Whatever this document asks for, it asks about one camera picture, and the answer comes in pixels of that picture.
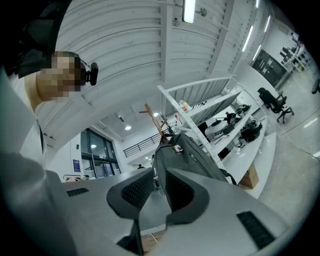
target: blue sign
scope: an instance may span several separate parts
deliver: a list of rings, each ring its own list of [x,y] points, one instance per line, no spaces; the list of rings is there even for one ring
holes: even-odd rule
[[[75,172],[81,172],[79,160],[73,159],[73,169]]]

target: cardboard box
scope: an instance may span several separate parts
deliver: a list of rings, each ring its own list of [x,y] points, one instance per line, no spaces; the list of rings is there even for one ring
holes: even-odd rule
[[[245,173],[239,184],[242,186],[253,189],[259,182],[259,177],[254,164],[252,163],[248,171]]]

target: zipper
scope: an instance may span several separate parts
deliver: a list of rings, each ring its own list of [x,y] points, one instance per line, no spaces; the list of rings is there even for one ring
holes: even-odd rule
[[[195,161],[201,167],[201,169],[208,175],[208,177],[212,178],[212,176],[209,174],[209,172],[206,170],[206,168],[204,168],[202,163],[197,161],[196,157],[192,153],[189,153],[189,155],[192,158],[192,160]]]

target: white ceiling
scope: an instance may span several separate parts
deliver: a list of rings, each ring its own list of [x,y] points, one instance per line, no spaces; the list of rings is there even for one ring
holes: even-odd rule
[[[207,16],[196,13],[194,23],[189,24],[182,22],[181,7],[155,0],[72,1],[60,27],[56,50],[75,52],[88,64],[97,62],[97,84],[87,84],[77,97],[47,102],[38,108],[45,135],[59,148],[101,121],[126,137],[150,122],[147,114],[138,113],[144,110],[144,104],[159,111],[157,85],[171,88],[202,80],[212,76],[212,67],[215,72],[231,73],[240,58],[249,61],[262,38],[260,28],[269,7],[260,1],[255,12],[255,0],[234,0],[230,16],[226,10],[232,2],[197,0],[196,11],[205,8]],[[221,35],[226,31],[226,20],[229,26],[224,39]],[[242,56],[253,22],[257,29]],[[118,111],[123,112],[124,123],[115,116]],[[126,125],[132,129],[125,131]]]

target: gray backpack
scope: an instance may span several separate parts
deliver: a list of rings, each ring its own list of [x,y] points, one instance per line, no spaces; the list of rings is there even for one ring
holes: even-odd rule
[[[177,153],[174,149],[176,145],[183,151]],[[154,167],[163,189],[166,188],[166,168],[180,169],[224,182],[227,182],[225,177],[231,177],[225,170],[218,168],[193,138],[185,134],[173,135],[169,144],[158,146],[154,153]]]

